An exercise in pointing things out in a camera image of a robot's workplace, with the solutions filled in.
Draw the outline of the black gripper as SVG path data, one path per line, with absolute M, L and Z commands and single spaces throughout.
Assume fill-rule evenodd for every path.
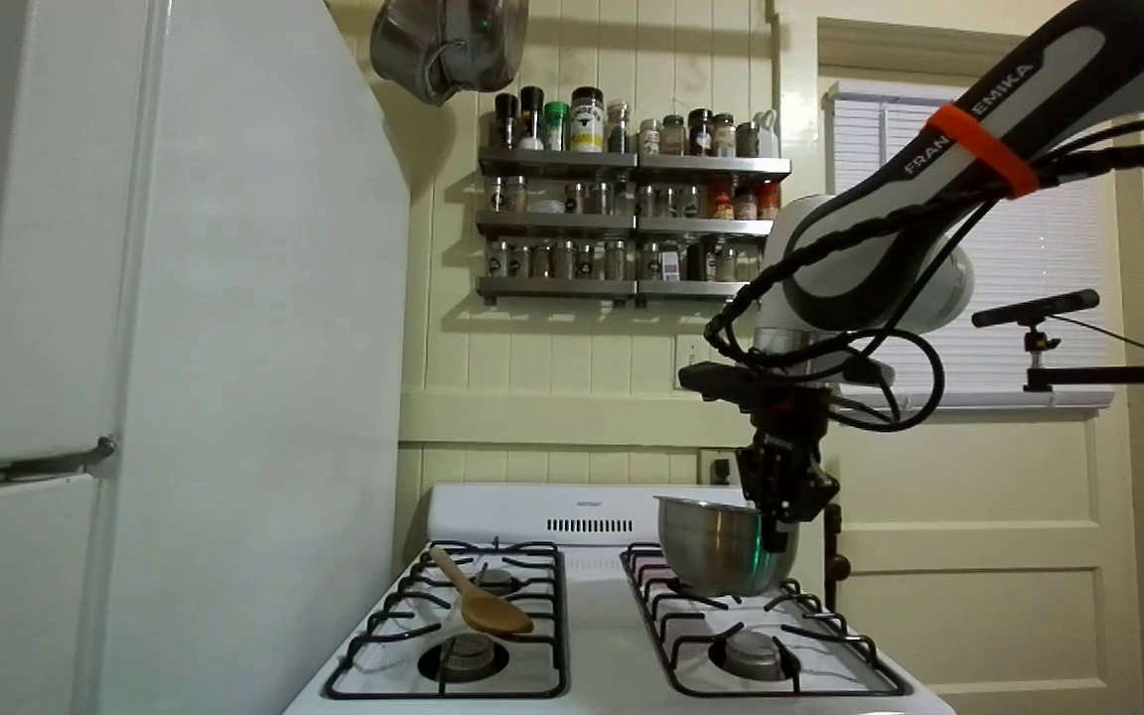
M 796 543 L 796 519 L 814 519 L 837 479 L 821 470 L 830 393 L 796 389 L 745 409 L 755 436 L 736 451 L 741 496 L 762 511 L 762 548 Z

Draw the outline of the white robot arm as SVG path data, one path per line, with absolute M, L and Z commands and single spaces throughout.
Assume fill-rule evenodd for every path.
M 1144 0 L 1070 0 L 974 89 L 940 102 L 879 172 L 827 199 L 788 203 L 766 265 L 711 322 L 713 371 L 682 385 L 739 404 L 755 543 L 817 516 L 837 479 L 821 433 L 903 433 L 915 409 L 837 393 L 875 376 L 875 351 L 928 334 L 970 301 L 961 240 L 1002 203 L 1144 167 Z

